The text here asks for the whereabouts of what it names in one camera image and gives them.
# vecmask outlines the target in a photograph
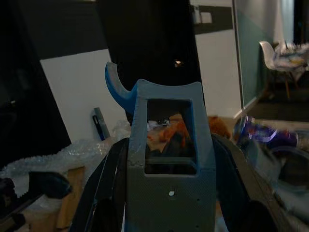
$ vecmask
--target bubble wrap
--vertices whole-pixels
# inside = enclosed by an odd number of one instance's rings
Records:
[[[102,142],[79,140],[54,155],[17,160],[2,169],[0,178],[11,178],[15,184],[15,193],[20,197],[28,190],[28,173],[31,171],[58,172],[66,176],[69,169],[84,166],[84,187],[88,178],[107,155],[112,145],[126,137],[130,137],[130,125],[127,121],[118,121],[112,130],[112,136]],[[60,206],[61,200],[42,196],[30,205],[24,213],[28,219],[42,218],[44,215],[58,210]]]

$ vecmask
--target small hole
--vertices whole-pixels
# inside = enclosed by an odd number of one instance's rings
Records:
[[[169,191],[169,196],[173,197],[175,195],[175,191]]]

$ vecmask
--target white chair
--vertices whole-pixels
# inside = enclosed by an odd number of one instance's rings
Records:
[[[298,88],[297,82],[295,78],[293,77],[292,71],[303,66],[304,64],[296,64],[296,65],[293,65],[292,67],[287,67],[287,68],[278,67],[274,63],[275,51],[273,47],[271,46],[271,44],[267,41],[261,41],[260,45],[263,50],[265,65],[269,70],[273,71],[272,73],[274,75],[274,84],[276,83],[276,78],[278,74],[279,73],[284,74],[286,94],[287,94],[288,99],[290,99],[288,79],[290,78],[294,82],[296,88]]]

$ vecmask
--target blue curved hook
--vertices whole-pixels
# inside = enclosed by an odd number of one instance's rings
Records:
[[[131,91],[128,91],[122,84],[118,76],[117,64],[107,62],[105,67],[105,80],[108,90],[116,102],[130,114],[134,114],[135,101],[137,95],[137,84]]]

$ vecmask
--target rectangular opening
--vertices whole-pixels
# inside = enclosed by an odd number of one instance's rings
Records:
[[[197,173],[191,102],[148,100],[146,174]]]

